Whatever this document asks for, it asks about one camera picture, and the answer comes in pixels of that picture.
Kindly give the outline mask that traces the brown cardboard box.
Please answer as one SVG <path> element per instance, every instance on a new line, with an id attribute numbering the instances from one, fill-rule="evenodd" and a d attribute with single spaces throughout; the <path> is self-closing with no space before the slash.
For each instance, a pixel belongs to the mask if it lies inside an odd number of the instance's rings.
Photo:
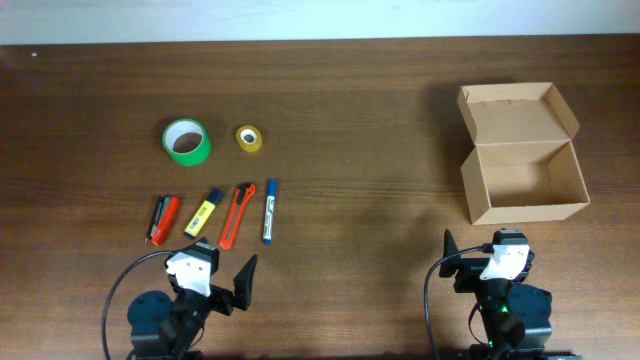
<path id="1" fill-rule="evenodd" d="M 564 220 L 590 204 L 580 124 L 553 83 L 465 85 L 457 103 L 474 144 L 461 165 L 473 225 Z"/>

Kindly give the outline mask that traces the green tape roll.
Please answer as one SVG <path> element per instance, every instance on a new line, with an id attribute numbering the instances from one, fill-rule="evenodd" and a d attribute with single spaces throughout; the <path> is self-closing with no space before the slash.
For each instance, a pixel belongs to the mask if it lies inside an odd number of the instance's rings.
<path id="1" fill-rule="evenodd" d="M 189 151 L 178 151 L 176 145 L 185 135 L 198 135 L 200 139 Z M 203 163 L 211 153 L 211 141 L 205 128 L 191 118 L 177 119 L 171 122 L 163 132 L 162 145 L 168 155 L 179 165 L 195 166 Z"/>

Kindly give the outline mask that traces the small yellow tape roll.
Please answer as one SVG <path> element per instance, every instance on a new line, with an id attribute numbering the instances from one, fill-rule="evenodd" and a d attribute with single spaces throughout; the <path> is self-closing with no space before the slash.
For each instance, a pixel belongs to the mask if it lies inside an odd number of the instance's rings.
<path id="1" fill-rule="evenodd" d="M 236 132 L 236 140 L 245 152 L 256 152 L 262 146 L 262 135 L 260 131 L 252 125 L 244 125 Z"/>

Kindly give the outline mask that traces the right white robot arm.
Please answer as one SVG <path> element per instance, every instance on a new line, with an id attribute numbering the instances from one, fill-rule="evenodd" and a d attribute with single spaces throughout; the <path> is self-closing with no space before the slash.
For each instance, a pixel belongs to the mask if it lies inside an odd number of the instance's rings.
<path id="1" fill-rule="evenodd" d="M 535 254 L 517 230 L 501 229 L 479 247 L 488 258 L 464 258 L 450 231 L 444 232 L 441 278 L 454 277 L 454 291 L 472 293 L 472 314 L 487 336 L 469 348 L 471 359 L 535 359 L 552 334 L 550 292 L 527 285 Z"/>

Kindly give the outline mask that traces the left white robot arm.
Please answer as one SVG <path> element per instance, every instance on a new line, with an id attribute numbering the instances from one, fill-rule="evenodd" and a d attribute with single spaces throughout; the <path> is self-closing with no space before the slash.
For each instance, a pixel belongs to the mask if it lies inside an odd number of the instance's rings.
<path id="1" fill-rule="evenodd" d="M 176 251 L 164 262 L 174 298 L 162 291 L 148 291 L 130 304 L 131 359 L 202 359 L 195 345 L 204 334 L 211 313 L 229 316 L 246 311 L 258 257 L 252 256 L 233 279 L 232 290 L 210 283 L 218 270 L 220 252 L 205 238 Z"/>

